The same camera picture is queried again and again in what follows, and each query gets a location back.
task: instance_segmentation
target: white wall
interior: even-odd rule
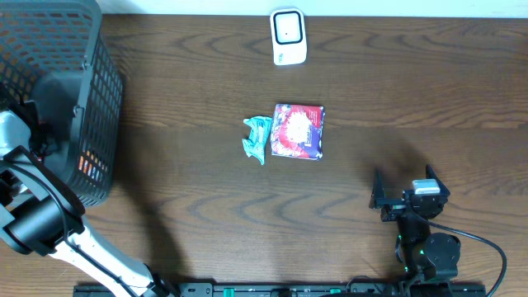
[[[267,16],[297,7],[307,16],[528,17],[528,0],[97,0],[104,13]]]

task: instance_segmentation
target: laundry basket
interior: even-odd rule
[[[123,91],[100,27],[94,0],[0,1],[0,82],[52,126],[43,163],[85,206],[111,187]]]

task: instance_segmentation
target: blue plastic packet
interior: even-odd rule
[[[271,131],[271,117],[254,116],[244,119],[244,124],[251,127],[248,139],[242,139],[242,145],[248,158],[251,156],[258,159],[261,165],[266,161],[266,143]]]

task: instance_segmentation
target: wood grain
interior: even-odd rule
[[[497,296],[528,290],[528,21],[308,17],[309,58],[272,63],[266,17],[105,16],[126,79],[115,185],[88,210],[117,247],[173,280],[347,281],[403,273],[395,224],[369,210],[431,163],[451,190],[436,221],[509,259]],[[323,105],[324,157],[246,158],[242,119]],[[500,257],[465,238],[460,281]],[[76,268],[0,245],[0,296],[67,296]]]

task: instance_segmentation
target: pink package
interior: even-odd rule
[[[271,154],[319,160],[323,156],[324,108],[277,104],[271,127]]]

